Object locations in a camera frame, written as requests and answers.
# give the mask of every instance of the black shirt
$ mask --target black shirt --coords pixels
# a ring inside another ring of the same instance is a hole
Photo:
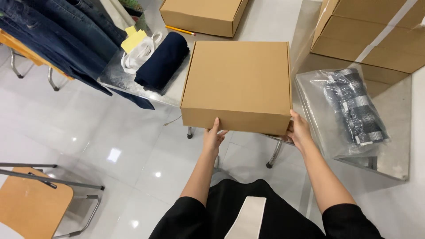
[[[334,205],[324,211],[325,235],[262,179],[249,184],[222,180],[210,188],[206,208],[194,198],[179,198],[149,238],[224,238],[247,196],[267,198],[259,238],[381,238],[354,204]]]

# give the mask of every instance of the cardboard box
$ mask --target cardboard box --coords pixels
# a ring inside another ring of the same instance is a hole
[[[187,31],[233,37],[248,0],[164,0],[166,25]]]
[[[310,53],[304,59],[297,73],[301,74],[324,69],[344,69],[351,64],[351,61]],[[391,85],[409,76],[409,74],[405,72],[373,65],[360,63],[360,66],[362,67],[367,91],[372,98],[387,90]]]
[[[196,41],[180,103],[183,125],[284,135],[291,119],[288,42]]]
[[[425,65],[425,0],[409,3],[324,0],[311,52],[413,73]]]

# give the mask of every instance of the stack of cardboard boxes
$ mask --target stack of cardboard boxes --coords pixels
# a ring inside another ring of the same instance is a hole
[[[425,65],[424,17],[425,0],[324,0],[298,73],[357,62],[374,97]]]

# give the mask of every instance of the yellow tag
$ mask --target yellow tag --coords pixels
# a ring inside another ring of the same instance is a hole
[[[127,39],[125,39],[121,43],[121,47],[124,49],[125,52],[130,53],[133,48],[139,44],[143,40],[143,38],[147,36],[146,33],[142,30],[139,30],[138,32],[134,33],[133,35],[129,36]]]
[[[134,26],[131,26],[131,27],[127,27],[126,29],[125,29],[125,32],[127,32],[127,35],[129,36],[129,37],[131,37],[131,35],[133,35],[134,33],[136,33],[137,31],[136,31],[136,28],[134,27]]]

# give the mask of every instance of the packing tape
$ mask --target packing tape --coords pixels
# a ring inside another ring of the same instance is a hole
[[[369,44],[360,55],[357,57],[355,62],[362,62],[366,56],[377,46],[398,24],[398,22],[406,15],[406,13],[415,5],[418,0],[407,0],[400,10],[394,15],[394,17],[388,22],[388,25],[382,30],[381,33]]]

